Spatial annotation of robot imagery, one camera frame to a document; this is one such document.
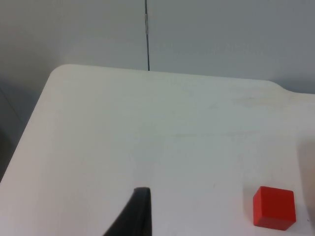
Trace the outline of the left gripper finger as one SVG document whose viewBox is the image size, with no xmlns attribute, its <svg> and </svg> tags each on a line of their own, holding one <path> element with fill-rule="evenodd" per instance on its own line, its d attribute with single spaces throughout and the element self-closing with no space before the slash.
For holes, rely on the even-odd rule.
<svg viewBox="0 0 315 236">
<path fill-rule="evenodd" d="M 135 188 L 124 209 L 104 234 L 106 236 L 151 236 L 150 188 Z"/>
</svg>

